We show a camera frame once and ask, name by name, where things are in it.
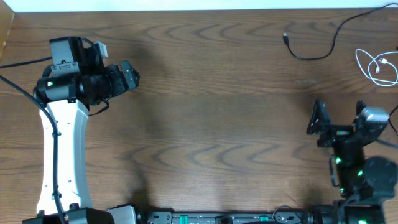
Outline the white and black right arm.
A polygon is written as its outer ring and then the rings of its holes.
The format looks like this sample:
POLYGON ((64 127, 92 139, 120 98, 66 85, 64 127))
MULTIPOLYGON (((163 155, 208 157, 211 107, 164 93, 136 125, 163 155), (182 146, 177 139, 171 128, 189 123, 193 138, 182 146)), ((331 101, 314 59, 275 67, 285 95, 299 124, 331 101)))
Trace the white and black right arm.
POLYGON ((332 148, 330 177, 341 200, 310 207, 303 223, 385 223, 383 203, 395 197, 397 164, 382 156, 365 157, 364 147, 379 141, 389 118, 384 109, 360 100, 353 122, 337 125, 324 102, 315 100, 307 134, 319 136, 318 147, 332 148))

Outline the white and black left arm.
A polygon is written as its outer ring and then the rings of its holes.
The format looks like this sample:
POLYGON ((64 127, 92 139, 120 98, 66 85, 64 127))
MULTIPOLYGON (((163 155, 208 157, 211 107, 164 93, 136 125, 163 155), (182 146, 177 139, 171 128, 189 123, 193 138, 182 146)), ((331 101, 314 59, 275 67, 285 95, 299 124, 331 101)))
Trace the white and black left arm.
POLYGON ((43 181, 35 218, 25 223, 136 223, 132 205, 93 208, 85 159, 90 107, 139 86, 128 61, 105 66, 106 46, 83 37, 49 41, 53 63, 34 88, 44 130, 43 181))

